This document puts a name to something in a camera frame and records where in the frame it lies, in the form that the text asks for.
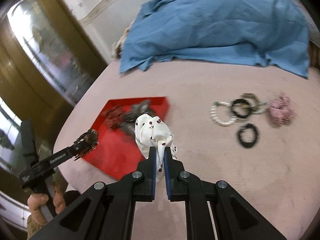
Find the person's left hand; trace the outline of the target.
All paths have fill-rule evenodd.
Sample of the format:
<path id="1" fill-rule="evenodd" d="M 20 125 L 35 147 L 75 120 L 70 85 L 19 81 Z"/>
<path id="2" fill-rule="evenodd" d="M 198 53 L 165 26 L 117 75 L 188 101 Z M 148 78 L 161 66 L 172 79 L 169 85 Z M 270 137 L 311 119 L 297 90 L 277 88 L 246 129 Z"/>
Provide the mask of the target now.
<path id="1" fill-rule="evenodd" d="M 53 197 L 53 204 L 56 214 L 59 215 L 66 208 L 66 202 L 57 183 L 53 183 L 53 189 L 55 192 L 55 195 Z M 33 193 L 27 200 L 32 219 L 34 220 L 34 222 L 41 226 L 44 226 L 47 223 L 47 220 L 40 210 L 40 207 L 46 205 L 48 200 L 48 195 L 39 193 Z"/>

